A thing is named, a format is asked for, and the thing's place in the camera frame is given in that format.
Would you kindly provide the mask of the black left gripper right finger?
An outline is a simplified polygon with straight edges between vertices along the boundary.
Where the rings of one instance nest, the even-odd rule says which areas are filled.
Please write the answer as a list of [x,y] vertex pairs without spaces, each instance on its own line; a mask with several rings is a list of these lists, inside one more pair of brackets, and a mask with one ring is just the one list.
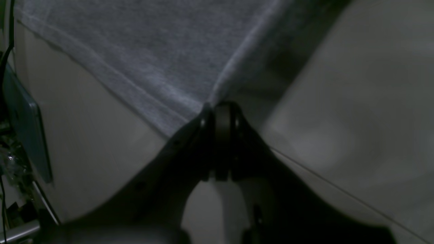
[[243,193],[251,227],[242,244],[395,244],[387,227],[337,210],[271,151],[234,102],[215,107],[215,137],[225,162],[218,169]]

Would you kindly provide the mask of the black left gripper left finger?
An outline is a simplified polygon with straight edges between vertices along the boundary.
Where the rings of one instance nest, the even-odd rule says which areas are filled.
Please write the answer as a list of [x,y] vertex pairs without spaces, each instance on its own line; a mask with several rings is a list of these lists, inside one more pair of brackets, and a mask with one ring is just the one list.
[[66,238],[188,238],[186,201],[210,171],[214,109],[178,130],[158,155],[106,203],[64,226]]

